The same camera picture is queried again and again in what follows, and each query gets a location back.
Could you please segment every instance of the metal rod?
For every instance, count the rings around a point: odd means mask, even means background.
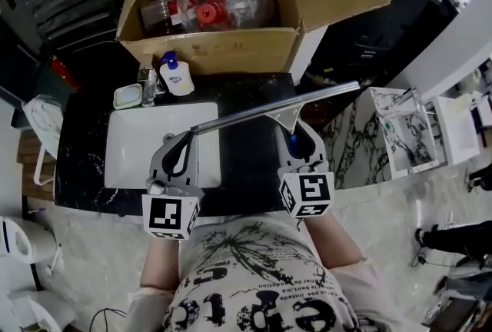
[[[224,128],[231,125],[236,125],[242,121],[259,118],[260,116],[269,114],[271,112],[280,111],[285,108],[294,107],[296,105],[304,105],[308,102],[321,100],[323,98],[333,97],[335,95],[342,95],[349,91],[359,90],[361,86],[356,81],[344,83],[342,85],[333,86],[331,88],[324,88],[321,90],[313,91],[311,93],[305,93],[286,100],[272,102],[270,104],[262,105],[260,107],[248,109],[247,111],[241,111],[232,115],[224,116],[223,118],[207,121],[202,124],[198,124],[190,129],[191,132],[196,135],[204,134],[219,128]]]

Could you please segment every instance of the white tiled floor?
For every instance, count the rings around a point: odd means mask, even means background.
[[[486,161],[487,155],[480,156]],[[407,317],[421,322],[435,303],[432,290],[446,267],[411,267],[417,250],[414,231],[418,224],[431,228],[471,224],[492,219],[492,196],[480,191],[468,194],[464,172],[471,163],[446,167],[396,181],[337,193],[335,215],[365,254],[374,259],[397,305]],[[475,161],[473,166],[485,165]],[[42,201],[30,200],[32,208]],[[43,203],[39,215],[52,227],[61,243],[62,257],[49,277],[45,264],[38,266],[45,288],[68,300],[77,312],[75,324],[88,330],[91,317],[103,307],[127,310],[128,293],[138,285],[149,236],[138,222],[70,211]],[[449,264],[459,257],[432,251],[427,259]],[[104,330],[103,317],[94,330]],[[108,315],[110,330],[122,330],[124,321]]]

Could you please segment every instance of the person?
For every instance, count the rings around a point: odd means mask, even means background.
[[[152,238],[126,331],[404,330],[374,265],[334,215],[305,222],[319,259],[274,214],[201,225],[181,243]]]
[[[437,283],[434,294],[492,302],[492,272],[458,278],[443,276]]]
[[[475,187],[482,187],[485,191],[492,190],[492,164],[468,175],[467,188],[470,193]]]
[[[481,224],[465,225],[449,230],[415,232],[415,238],[422,247],[458,253],[474,260],[482,261],[492,254],[492,221]]]

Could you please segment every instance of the white marble cabinet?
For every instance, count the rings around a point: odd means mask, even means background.
[[[323,130],[335,189],[356,188],[437,167],[427,115],[405,90],[369,88]]]

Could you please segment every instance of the soap dispenser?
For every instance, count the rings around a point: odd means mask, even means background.
[[[189,95],[194,90],[188,63],[176,60],[175,51],[164,53],[159,73],[173,95]]]

